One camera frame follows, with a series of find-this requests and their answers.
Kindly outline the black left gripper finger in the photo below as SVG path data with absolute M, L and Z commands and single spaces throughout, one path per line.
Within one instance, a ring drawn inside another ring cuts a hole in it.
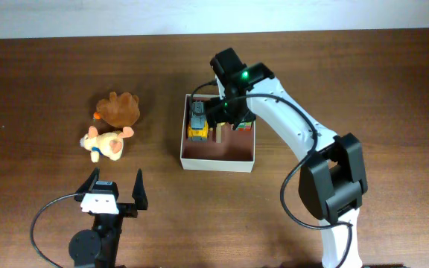
M 75 191 L 76 194 L 85 194 L 92 190 L 93 185 L 99 180 L 100 169 L 95 167 L 89 178 Z
M 143 173 L 141 169 L 138 169 L 136 174 L 136 180 L 133 187 L 132 198 L 137 210 L 147 210 L 148 200 L 147 194 L 144 189 Z

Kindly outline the colourful puzzle cube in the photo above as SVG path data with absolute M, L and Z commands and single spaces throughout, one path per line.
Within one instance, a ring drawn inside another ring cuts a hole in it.
M 250 131 L 252 129 L 252 122 L 241 122 L 236 130 L 237 131 Z

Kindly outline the yellow wooden rattle drum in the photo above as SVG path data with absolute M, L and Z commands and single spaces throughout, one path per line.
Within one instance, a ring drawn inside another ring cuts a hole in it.
M 225 125 L 225 122 L 217 123 L 215 128 L 215 138 L 216 142 L 220 144 L 222 142 L 222 135 L 223 135 L 223 126 Z

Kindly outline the yellow and grey toy truck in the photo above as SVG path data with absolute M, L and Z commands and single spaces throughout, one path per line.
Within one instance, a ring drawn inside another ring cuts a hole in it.
M 187 128 L 188 140 L 207 141 L 209 125 L 205 115 L 205 104 L 202 101 L 194 101 L 190 109 L 190 120 Z

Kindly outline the white box with maroon interior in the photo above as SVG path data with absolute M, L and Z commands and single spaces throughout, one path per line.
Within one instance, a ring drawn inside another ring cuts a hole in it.
M 185 95 L 179 158 L 185 170 L 208 170 L 250 173 L 255 164 L 256 124 L 249 130 L 233 130 L 230 124 L 209 131 L 206 141 L 188 138 L 189 97 Z

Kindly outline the cream plush mouse toy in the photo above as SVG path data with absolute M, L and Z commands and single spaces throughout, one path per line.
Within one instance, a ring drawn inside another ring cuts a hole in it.
M 131 127 L 123 127 L 122 131 L 99 134 L 94 126 L 90 126 L 80 140 L 80 146 L 90 152 L 90 159 L 93 163 L 99 162 L 101 156 L 105 156 L 112 161 L 118 161 L 124 150 L 124 140 L 132 137 L 134 131 Z

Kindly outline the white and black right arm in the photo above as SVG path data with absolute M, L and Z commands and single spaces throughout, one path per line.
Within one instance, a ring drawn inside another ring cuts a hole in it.
M 293 151 L 298 164 L 286 176 L 279 198 L 297 224 L 318 230 L 324 267 L 361 267 L 357 222 L 368 191 L 361 142 L 353 134 L 338 135 L 309 115 L 263 63 L 242 63 L 233 48 L 211 59 L 220 100 L 208 115 L 234 129 L 256 117 L 263 119 Z M 285 191 L 299 174 L 302 204 L 319 222 L 296 218 L 287 207 Z

